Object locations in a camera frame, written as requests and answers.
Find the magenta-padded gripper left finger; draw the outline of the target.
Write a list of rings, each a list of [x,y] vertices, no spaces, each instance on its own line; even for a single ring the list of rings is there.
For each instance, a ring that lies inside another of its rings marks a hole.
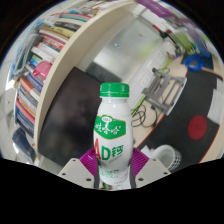
[[[84,188],[97,189],[99,187],[98,161],[93,149],[80,158],[71,158],[58,174]]]

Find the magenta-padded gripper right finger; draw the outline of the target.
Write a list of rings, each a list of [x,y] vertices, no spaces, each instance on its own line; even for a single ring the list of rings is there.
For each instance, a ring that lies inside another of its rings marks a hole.
[[[167,168],[158,160],[148,158],[140,150],[134,148],[129,171],[131,189],[144,187],[167,175]]]

